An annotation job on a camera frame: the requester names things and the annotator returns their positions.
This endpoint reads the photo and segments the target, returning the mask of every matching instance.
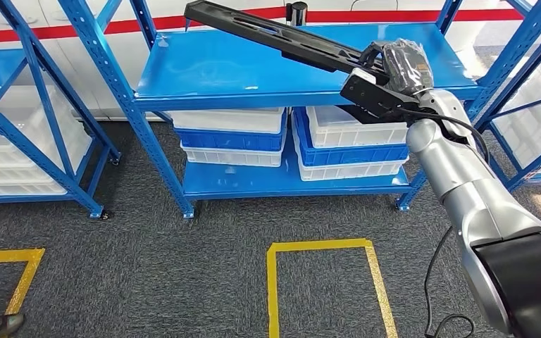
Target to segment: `yellow floor tape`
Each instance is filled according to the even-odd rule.
[[[393,320],[391,306],[387,298],[387,290],[378,267],[378,258],[371,241],[365,238],[356,239],[332,239],[327,241],[309,242],[285,242],[273,243],[266,252],[266,279],[268,288],[268,336],[279,338],[279,302],[277,295],[277,252],[304,251],[304,250],[325,250],[325,249],[348,249],[364,248],[366,258],[370,266],[372,281],[378,295],[380,312],[383,315],[387,338],[397,338],[397,329]]]
[[[32,279],[34,279],[43,254],[44,249],[0,250],[0,263],[27,262],[5,314],[20,311],[22,302],[24,302],[24,298],[26,297],[30,283],[32,283]]]

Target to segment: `shelf caster wheel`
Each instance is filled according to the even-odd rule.
[[[112,211],[103,210],[101,213],[100,220],[110,220],[115,214]]]
[[[400,206],[399,199],[395,199],[395,208],[399,211],[409,211],[409,206]]]

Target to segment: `robotic arm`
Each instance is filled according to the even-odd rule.
[[[503,333],[541,338],[541,221],[480,157],[471,131],[460,125],[470,125],[461,102],[432,88],[420,46],[373,42],[358,51],[204,0],[188,4],[185,17],[279,49],[286,58],[349,73],[341,95],[355,106],[342,108],[361,123],[406,121],[407,146],[447,210],[483,317]]]
[[[405,73],[405,67],[397,73]],[[411,101],[385,99],[389,91],[357,68],[347,78],[342,96],[372,106],[364,99],[367,92],[373,93],[372,100],[380,101],[374,107],[378,111],[410,106]],[[416,96],[414,110],[470,123],[461,102],[450,92],[427,89]],[[483,317],[503,333],[541,338],[541,220],[506,190],[478,154],[469,130],[433,118],[408,122],[407,146],[447,210],[466,281]]]

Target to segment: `blue steel upright post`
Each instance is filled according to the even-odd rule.
[[[515,113],[524,108],[530,108],[541,104],[541,99],[531,104],[522,105],[520,107],[511,109],[500,113],[507,102],[513,97],[513,95],[519,90],[521,85],[528,80],[536,68],[541,64],[541,44],[536,48],[536,51],[530,56],[526,63],[521,67],[518,73],[510,80],[509,84],[503,89],[502,93],[495,99],[495,101],[488,107],[486,112],[480,117],[475,124],[476,129],[480,132],[484,132],[486,129],[491,129],[498,140],[502,142],[503,148],[506,150],[509,159],[514,165],[517,173],[511,178],[507,179],[504,172],[500,169],[498,164],[493,166],[496,174],[504,182],[505,187],[511,192],[520,187],[524,182],[538,174],[541,169],[541,155],[539,155],[534,161],[528,164],[525,168],[522,168],[517,160],[514,158],[511,149],[506,144],[503,144],[504,139],[502,135],[498,134],[498,131],[492,128],[491,123],[495,118],[499,118],[503,115]]]
[[[183,212],[184,218],[194,217],[194,207],[185,198],[183,188],[177,176],[175,176],[161,145],[156,139],[156,135],[150,128],[144,112],[140,111],[135,104],[134,91],[123,76],[119,63],[113,56],[113,52],[104,36],[104,27],[100,26],[94,19],[86,1],[58,1],[73,24],[78,37],[86,46],[88,54],[92,57],[94,64],[97,65],[97,68],[105,79],[109,89],[117,99],[119,106],[128,118],[128,121],[133,127],[138,139],[141,141],[142,146],[145,148],[151,161],[161,174],[165,186],[167,186],[173,194],[175,201]],[[132,4],[137,13],[140,14],[139,18],[142,18],[140,25],[146,25],[145,27],[149,28],[149,34],[144,33],[144,37],[147,38],[147,44],[150,47],[154,42],[154,36],[156,36],[152,19],[143,1],[133,1]]]
[[[522,4],[522,7],[527,6],[524,1],[509,0],[511,4],[517,4],[518,2]],[[478,98],[464,102],[464,108],[470,120],[473,120],[486,107],[488,101],[495,95],[501,84],[507,79],[540,34],[541,0],[527,12],[523,22],[509,40],[509,43],[503,48],[492,67],[484,77],[477,81],[480,86],[484,87]]]
[[[90,217],[92,218],[105,218],[108,214],[103,213],[103,206],[99,205],[93,198],[94,191],[97,187],[100,175],[102,173],[106,160],[109,159],[113,163],[118,163],[120,153],[117,151],[111,140],[106,136],[94,117],[90,114],[87,107],[83,104],[79,96],[73,90],[67,79],[63,76],[63,73],[59,70],[54,60],[46,52],[46,49],[42,46],[38,38],[34,36],[32,30],[23,20],[21,14],[17,11],[15,6],[11,3],[11,0],[0,0],[0,12],[7,19],[7,22],[19,36],[22,43],[23,51],[25,54],[25,60],[19,58],[17,61],[22,60],[20,64],[23,67],[25,64],[30,68],[32,77],[34,78],[39,97],[42,101],[44,113],[49,123],[51,133],[53,135],[58,154],[61,157],[61,162],[64,167],[64,172],[40,149],[37,148],[16,126],[14,126],[5,116],[0,113],[0,134],[5,136],[12,144],[14,144],[21,152],[23,152],[29,159],[34,161],[46,174],[61,185],[67,192],[62,195],[0,195],[0,203],[10,202],[22,202],[22,201],[69,201],[75,200],[82,204],[90,211]],[[5,52],[10,54],[16,52],[16,50],[0,51],[0,55]],[[71,105],[75,108],[78,114],[82,117],[85,125],[87,126],[89,133],[92,136],[92,143],[90,144],[87,155],[82,159],[77,172],[74,171],[69,159],[69,155],[66,149],[66,145],[61,135],[61,129],[59,128],[56,114],[54,113],[53,106],[51,104],[49,94],[46,90],[44,78],[42,77],[42,70],[45,70],[58,85],[59,89],[63,92],[65,97],[69,100]],[[0,74],[2,76],[9,76],[7,81],[0,87],[0,98],[7,88],[11,85],[15,77],[19,74],[14,72],[8,75]],[[99,162],[94,170],[90,184],[85,191],[80,186],[80,180],[82,174],[85,171],[89,155],[94,150],[95,144],[102,146]]]

